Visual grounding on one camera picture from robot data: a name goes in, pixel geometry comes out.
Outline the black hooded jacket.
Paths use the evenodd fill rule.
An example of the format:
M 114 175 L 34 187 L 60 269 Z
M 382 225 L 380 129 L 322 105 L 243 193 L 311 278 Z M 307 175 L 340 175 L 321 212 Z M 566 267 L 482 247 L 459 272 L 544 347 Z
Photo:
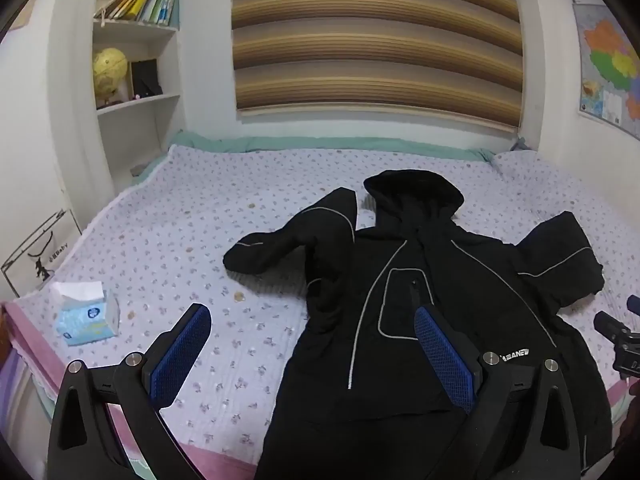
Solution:
M 544 440 L 573 445 L 578 469 L 612 445 L 596 361 L 562 309 L 600 292 L 603 269 L 574 214 L 561 212 L 506 244 L 458 226 L 462 193 L 439 174 L 387 170 L 367 179 L 375 224 L 338 188 L 273 232 L 224 255 L 262 274 L 304 254 L 308 321 L 285 365 L 259 479 L 458 478 L 458 434 L 475 398 L 450 328 L 500 364 L 558 366 L 561 400 Z

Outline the tissue pack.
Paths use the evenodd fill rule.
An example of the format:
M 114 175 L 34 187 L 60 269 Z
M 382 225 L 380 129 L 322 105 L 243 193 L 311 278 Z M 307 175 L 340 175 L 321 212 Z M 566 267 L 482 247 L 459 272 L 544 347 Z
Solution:
M 54 282 L 55 329 L 70 347 L 112 338 L 119 332 L 119 305 L 102 282 Z

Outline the floral quilted bedspread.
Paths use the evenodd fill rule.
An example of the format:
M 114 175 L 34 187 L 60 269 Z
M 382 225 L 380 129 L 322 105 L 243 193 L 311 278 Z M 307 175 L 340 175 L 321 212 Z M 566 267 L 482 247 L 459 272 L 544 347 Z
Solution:
M 206 478 L 248 479 L 285 361 L 306 322 L 305 286 L 290 266 L 264 278 L 232 278 L 222 257 L 243 235 L 280 228 L 336 188 L 355 191 L 357 226 L 372 226 L 363 182 L 397 169 L 447 178 L 464 196 L 458 225 L 507 243 L 560 212 L 576 216 L 605 286 L 563 318 L 585 337 L 611 399 L 619 399 L 624 386 L 612 369 L 612 348 L 592 319 L 605 310 L 638 325 L 626 301 L 639 289 L 639 235 L 582 182 L 531 151 L 476 162 L 356 150 L 209 153 L 176 145 L 149 177 L 94 218 L 55 275 L 60 282 L 101 282 L 119 306 L 117 335 L 69 346 L 56 330 L 60 310 L 52 294 L 40 289 L 6 307 L 16 348 L 56 396 L 70 361 L 116 364 L 149 348 L 190 304 L 205 304 L 212 334 L 163 415 Z

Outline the green bed sheet edge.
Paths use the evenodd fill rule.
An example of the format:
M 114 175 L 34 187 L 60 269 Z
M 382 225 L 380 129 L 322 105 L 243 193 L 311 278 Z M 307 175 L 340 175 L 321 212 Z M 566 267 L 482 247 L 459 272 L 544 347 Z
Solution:
M 241 136 L 212 140 L 191 131 L 181 130 L 169 146 L 180 145 L 209 153 L 253 153 L 285 150 L 357 150 L 421 155 L 438 159 L 492 163 L 496 154 L 486 148 L 448 148 L 435 144 L 389 138 L 314 138 L 313 136 Z

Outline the white bookshelf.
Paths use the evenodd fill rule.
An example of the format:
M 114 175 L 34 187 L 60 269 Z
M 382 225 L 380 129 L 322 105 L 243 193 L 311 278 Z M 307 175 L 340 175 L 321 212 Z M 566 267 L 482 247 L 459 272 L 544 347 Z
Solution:
M 186 125 L 180 74 L 180 0 L 168 26 L 137 22 L 101 21 L 93 18 L 93 52 L 121 50 L 128 72 L 116 94 L 96 103 L 96 114 L 114 191 L 128 188 L 149 164 L 162 156 L 169 141 Z M 160 96 L 133 99 L 129 64 L 157 59 Z

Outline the colourful wall map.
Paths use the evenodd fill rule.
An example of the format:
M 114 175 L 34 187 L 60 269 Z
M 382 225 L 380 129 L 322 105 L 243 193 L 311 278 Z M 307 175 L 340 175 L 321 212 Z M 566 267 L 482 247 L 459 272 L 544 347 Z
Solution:
M 604 4 L 573 3 L 579 109 L 639 139 L 639 55 Z

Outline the black picture frame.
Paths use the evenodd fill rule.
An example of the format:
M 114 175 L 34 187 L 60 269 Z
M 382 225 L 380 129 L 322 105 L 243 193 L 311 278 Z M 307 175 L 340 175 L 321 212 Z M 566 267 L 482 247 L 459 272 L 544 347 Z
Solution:
M 134 61 L 129 64 L 129 87 L 133 99 L 146 99 L 163 94 L 158 79 L 156 58 Z

